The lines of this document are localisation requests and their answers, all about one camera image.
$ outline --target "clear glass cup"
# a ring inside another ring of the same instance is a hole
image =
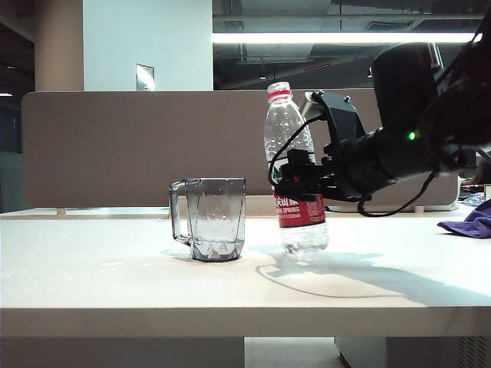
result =
[[[186,190],[187,234],[180,228],[177,196]],[[244,245],[246,180],[244,178],[183,179],[170,185],[173,237],[188,245],[193,259],[231,261]]]

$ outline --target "white pillar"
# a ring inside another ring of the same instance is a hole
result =
[[[135,65],[156,90],[212,90],[211,0],[84,0],[84,89],[136,90]]]

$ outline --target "white table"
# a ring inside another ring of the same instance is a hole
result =
[[[486,336],[491,239],[449,235],[455,212],[328,214],[330,245],[283,254],[248,218],[238,261],[191,261],[170,220],[4,219],[4,338]]]

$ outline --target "robotic arm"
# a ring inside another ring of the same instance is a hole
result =
[[[326,120],[331,143],[324,147],[322,165],[309,163],[306,152],[290,149],[282,180],[276,183],[269,175],[277,194],[298,201],[322,194],[358,202],[361,214],[379,216],[364,210],[371,194],[430,173],[416,197],[381,214],[392,215],[419,198],[434,176],[465,167],[466,150],[491,142],[489,9],[474,39],[446,70],[435,44],[402,44],[379,55],[371,73],[383,127],[366,134],[349,97],[322,90],[306,94],[301,129]]]

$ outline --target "purple cloth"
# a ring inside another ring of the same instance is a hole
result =
[[[491,238],[491,199],[476,207],[464,221],[442,221],[438,226],[472,238]]]

